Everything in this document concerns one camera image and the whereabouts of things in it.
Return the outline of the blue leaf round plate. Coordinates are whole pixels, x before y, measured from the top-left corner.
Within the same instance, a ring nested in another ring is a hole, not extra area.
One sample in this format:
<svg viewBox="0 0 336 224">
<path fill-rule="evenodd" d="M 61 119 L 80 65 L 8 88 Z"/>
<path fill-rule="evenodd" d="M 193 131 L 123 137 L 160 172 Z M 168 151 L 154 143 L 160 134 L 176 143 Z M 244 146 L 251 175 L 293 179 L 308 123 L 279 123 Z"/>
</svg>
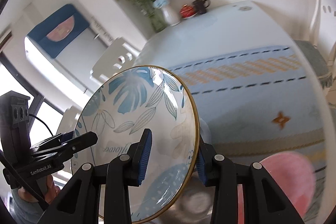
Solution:
<svg viewBox="0 0 336 224">
<path fill-rule="evenodd" d="M 171 207 L 194 170 L 197 108 L 186 84 L 168 69 L 140 65 L 107 80 L 84 106 L 73 135 L 88 132 L 97 135 L 97 142 L 74 154 L 71 170 L 129 156 L 133 223 L 155 219 Z"/>
</svg>

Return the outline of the pink polka dot bowl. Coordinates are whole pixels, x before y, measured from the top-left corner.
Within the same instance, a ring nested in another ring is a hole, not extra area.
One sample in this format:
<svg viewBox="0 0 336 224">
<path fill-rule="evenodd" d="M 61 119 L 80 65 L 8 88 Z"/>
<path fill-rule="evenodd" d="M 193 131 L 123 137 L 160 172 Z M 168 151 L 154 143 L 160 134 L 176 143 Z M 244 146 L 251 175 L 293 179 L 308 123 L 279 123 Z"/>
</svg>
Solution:
<svg viewBox="0 0 336 224">
<path fill-rule="evenodd" d="M 311 162 L 304 155 L 285 151 L 260 161 L 303 217 L 315 193 L 316 178 Z"/>
</svg>

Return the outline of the white chair near left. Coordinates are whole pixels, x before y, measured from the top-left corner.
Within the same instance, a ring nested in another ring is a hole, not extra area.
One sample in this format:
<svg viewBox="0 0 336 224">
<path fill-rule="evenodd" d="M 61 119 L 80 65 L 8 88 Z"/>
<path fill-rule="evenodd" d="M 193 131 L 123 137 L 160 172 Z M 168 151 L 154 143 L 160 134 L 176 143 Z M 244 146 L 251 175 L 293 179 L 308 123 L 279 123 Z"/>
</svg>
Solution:
<svg viewBox="0 0 336 224">
<path fill-rule="evenodd" d="M 63 114 L 56 135 L 70 131 L 74 132 L 80 113 L 81 110 L 75 106 L 68 108 Z"/>
</svg>

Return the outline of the white chair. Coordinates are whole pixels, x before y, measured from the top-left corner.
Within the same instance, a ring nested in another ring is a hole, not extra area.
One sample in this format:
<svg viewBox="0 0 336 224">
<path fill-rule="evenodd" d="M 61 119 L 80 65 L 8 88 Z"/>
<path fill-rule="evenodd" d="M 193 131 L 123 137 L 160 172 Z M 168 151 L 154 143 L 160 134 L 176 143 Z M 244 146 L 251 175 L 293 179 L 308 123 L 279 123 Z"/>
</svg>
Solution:
<svg viewBox="0 0 336 224">
<path fill-rule="evenodd" d="M 324 60 L 335 60 L 335 0 L 316 0 L 309 27 L 309 39 Z"/>
<path fill-rule="evenodd" d="M 63 114 L 56 135 L 70 131 L 74 132 L 80 113 L 81 110 L 75 106 L 68 108 Z"/>
<path fill-rule="evenodd" d="M 131 68 L 139 53 L 124 38 L 115 39 L 93 66 L 90 79 L 97 83 L 106 82 L 114 75 Z"/>
</svg>

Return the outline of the patterned blue table mat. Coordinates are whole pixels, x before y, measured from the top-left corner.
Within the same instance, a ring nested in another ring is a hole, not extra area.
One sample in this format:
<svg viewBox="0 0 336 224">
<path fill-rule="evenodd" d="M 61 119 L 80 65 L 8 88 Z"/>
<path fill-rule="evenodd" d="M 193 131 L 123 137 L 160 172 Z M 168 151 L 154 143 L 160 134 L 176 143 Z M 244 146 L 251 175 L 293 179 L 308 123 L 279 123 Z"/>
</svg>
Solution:
<svg viewBox="0 0 336 224">
<path fill-rule="evenodd" d="M 170 69 L 189 88 L 218 152 L 244 165 L 285 151 L 310 161 L 315 182 L 300 213 L 315 223 L 325 187 L 325 134 L 310 78 L 293 48 L 256 48 Z"/>
</svg>

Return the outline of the white refrigerator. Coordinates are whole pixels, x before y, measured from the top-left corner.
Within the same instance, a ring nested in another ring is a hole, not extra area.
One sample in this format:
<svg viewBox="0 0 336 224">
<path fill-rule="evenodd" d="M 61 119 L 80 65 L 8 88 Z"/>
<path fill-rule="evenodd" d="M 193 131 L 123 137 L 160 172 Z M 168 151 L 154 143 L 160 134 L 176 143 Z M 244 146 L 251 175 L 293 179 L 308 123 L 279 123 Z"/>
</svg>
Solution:
<svg viewBox="0 0 336 224">
<path fill-rule="evenodd" d="M 56 87 L 72 83 L 85 94 L 94 93 L 101 85 L 91 79 L 96 61 L 107 49 L 106 44 L 90 28 L 70 42 L 55 58 L 50 57 L 36 42 L 25 38 L 28 61 Z"/>
</svg>

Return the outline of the white chair far left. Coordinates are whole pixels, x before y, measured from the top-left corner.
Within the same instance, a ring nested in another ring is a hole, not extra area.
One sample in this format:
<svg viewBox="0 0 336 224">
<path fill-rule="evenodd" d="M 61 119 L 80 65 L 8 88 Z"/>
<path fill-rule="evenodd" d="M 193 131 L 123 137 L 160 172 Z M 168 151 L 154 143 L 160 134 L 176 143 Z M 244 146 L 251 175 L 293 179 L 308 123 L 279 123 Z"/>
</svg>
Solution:
<svg viewBox="0 0 336 224">
<path fill-rule="evenodd" d="M 97 83 L 106 82 L 114 75 L 131 68 L 139 53 L 124 38 L 115 39 L 93 66 L 90 79 Z"/>
</svg>

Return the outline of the blue cloth on refrigerator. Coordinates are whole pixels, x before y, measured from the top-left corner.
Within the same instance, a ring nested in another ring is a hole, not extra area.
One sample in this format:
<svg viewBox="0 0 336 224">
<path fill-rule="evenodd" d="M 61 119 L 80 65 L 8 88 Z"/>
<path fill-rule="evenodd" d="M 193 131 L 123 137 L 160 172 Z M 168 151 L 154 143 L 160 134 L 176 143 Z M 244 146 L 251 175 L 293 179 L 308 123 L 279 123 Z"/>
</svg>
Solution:
<svg viewBox="0 0 336 224">
<path fill-rule="evenodd" d="M 66 4 L 36 25 L 27 37 L 52 59 L 90 26 L 72 4 Z"/>
</svg>

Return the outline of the white ceramic vase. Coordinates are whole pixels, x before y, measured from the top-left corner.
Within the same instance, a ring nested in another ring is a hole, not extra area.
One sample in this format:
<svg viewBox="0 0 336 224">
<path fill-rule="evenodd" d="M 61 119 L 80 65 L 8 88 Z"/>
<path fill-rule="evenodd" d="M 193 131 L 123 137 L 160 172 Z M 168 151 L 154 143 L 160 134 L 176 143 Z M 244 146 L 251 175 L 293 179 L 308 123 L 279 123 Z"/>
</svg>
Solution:
<svg viewBox="0 0 336 224">
<path fill-rule="evenodd" d="M 171 7 L 171 5 L 164 5 L 161 7 L 161 12 L 165 22 L 169 26 L 176 26 L 180 24 L 181 18 L 179 14 Z"/>
</svg>

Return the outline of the red lidded cup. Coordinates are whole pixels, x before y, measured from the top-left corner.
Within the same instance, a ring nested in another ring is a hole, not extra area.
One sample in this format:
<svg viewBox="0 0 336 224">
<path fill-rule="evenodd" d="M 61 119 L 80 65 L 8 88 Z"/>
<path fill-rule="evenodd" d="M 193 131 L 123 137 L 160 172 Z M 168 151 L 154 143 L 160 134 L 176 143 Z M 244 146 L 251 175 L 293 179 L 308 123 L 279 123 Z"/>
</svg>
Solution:
<svg viewBox="0 0 336 224">
<path fill-rule="evenodd" d="M 197 12 L 195 11 L 194 7 L 191 5 L 184 5 L 181 9 L 180 9 L 180 15 L 182 19 L 187 19 L 187 18 L 191 18 L 193 16 L 195 16 L 197 14 Z"/>
</svg>

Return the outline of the dark brown mug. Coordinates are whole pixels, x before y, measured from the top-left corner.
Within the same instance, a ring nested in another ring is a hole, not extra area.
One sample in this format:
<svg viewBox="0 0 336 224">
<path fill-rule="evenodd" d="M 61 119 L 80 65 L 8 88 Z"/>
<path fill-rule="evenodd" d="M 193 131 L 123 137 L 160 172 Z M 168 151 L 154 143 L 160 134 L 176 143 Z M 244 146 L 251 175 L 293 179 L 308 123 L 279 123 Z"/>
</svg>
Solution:
<svg viewBox="0 0 336 224">
<path fill-rule="evenodd" d="M 207 8 L 210 6 L 210 0 L 194 0 L 193 7 L 197 14 L 203 15 L 207 13 Z"/>
</svg>

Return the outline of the white chair right side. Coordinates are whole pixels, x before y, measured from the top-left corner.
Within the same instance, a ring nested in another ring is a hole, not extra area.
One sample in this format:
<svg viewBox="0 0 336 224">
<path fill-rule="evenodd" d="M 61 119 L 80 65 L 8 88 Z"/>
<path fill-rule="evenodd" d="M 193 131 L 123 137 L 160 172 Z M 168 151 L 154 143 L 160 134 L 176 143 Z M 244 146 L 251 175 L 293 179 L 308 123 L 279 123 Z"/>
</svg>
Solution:
<svg viewBox="0 0 336 224">
<path fill-rule="evenodd" d="M 316 0 L 309 27 L 309 39 L 324 60 L 335 60 L 335 0 Z"/>
</svg>

